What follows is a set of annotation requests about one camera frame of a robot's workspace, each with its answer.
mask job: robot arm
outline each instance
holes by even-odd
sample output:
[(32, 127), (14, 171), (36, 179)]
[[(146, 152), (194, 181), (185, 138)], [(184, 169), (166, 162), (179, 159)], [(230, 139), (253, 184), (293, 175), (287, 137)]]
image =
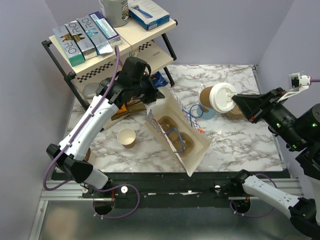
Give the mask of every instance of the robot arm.
[[(292, 87), (309, 87), (310, 77), (292, 75)], [(296, 160), (311, 181), (314, 199), (298, 198), (263, 183), (256, 176), (242, 170), (231, 182), (241, 191), (254, 195), (280, 210), (296, 229), (308, 237), (320, 236), (320, 104), (314, 105), (296, 118), (282, 103), (291, 97), (282, 88), (261, 95), (238, 94), (232, 97), (243, 115), (251, 123), (264, 120), (270, 132), (280, 136), (289, 151), (302, 151)]]
[(100, 83), (91, 105), (70, 134), (59, 145), (48, 146), (46, 152), (50, 158), (57, 158), (57, 166), (75, 182), (97, 189), (102, 189), (107, 184), (107, 175), (83, 159), (103, 125), (124, 103), (131, 98), (140, 98), (145, 104), (164, 98), (154, 87), (149, 75), (145, 74), (146, 68), (150, 72), (150, 66), (145, 61), (128, 57), (106, 97), (104, 98), (104, 93), (110, 78)]

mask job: cardboard box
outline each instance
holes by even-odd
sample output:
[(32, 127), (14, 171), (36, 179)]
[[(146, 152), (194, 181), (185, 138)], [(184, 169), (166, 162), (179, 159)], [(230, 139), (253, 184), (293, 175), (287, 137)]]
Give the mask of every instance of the cardboard box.
[(52, 29), (56, 40), (64, 51), (64, 54), (69, 59), (72, 67), (85, 62), (84, 56), (78, 48), (76, 42), (72, 39), (71, 34), (65, 26), (59, 26)]
[(106, 39), (108, 40), (112, 48), (114, 48), (115, 46), (121, 45), (120, 35), (107, 22), (105, 17), (99, 11), (89, 14), (89, 16), (95, 22), (95, 24), (99, 27), (99, 29), (101, 30), (103, 35), (106, 37)]
[(89, 17), (89, 15), (78, 18), (77, 21), (93, 42), (98, 55), (104, 56), (114, 51), (107, 38), (102, 34), (98, 26), (91, 19), (91, 17)]
[(98, 55), (94, 44), (77, 21), (69, 22), (65, 26), (78, 45), (86, 61)]
[(151, 0), (128, 0), (128, 6), (132, 18), (147, 31), (170, 20), (169, 13)]
[[(169, 88), (162, 86), (158, 90), (165, 98), (157, 99), (155, 105), (147, 110), (145, 125), (170, 153), (172, 159), (182, 163), (188, 176), (191, 177), (209, 149), (212, 140), (205, 135), (205, 132), (194, 120), (191, 126), (189, 111), (184, 108), (181, 101)], [(186, 156), (181, 157), (178, 153), (175, 153), (177, 150), (158, 123), (158, 120), (164, 116), (170, 117), (177, 123), (179, 132), (183, 132), (192, 138), (194, 145)]]

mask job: small paper cup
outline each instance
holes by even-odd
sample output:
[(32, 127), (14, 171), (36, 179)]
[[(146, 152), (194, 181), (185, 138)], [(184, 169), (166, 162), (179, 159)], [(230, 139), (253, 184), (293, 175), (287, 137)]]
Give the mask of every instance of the small paper cup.
[(136, 133), (131, 128), (124, 128), (118, 132), (117, 139), (126, 149), (131, 149), (136, 144)]

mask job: gray floor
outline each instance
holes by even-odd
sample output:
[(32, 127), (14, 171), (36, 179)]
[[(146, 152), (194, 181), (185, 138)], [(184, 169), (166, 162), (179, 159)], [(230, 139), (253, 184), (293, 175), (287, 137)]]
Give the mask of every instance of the gray floor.
[[(270, 206), (253, 200), (251, 214)], [(118, 216), (126, 209), (114, 210)], [(265, 218), (244, 218), (228, 208), (138, 209), (120, 220), (94, 217), (90, 201), (51, 201), (46, 210), (41, 240), (284, 240), (301, 236), (282, 213)]]

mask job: white coffee lid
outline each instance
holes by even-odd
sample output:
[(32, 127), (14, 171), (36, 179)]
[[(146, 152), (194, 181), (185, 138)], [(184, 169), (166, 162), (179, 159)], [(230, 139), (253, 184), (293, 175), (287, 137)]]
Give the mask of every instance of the white coffee lid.
[(225, 114), (236, 106), (232, 100), (234, 95), (237, 95), (237, 91), (231, 84), (220, 82), (210, 91), (210, 104), (217, 112)]

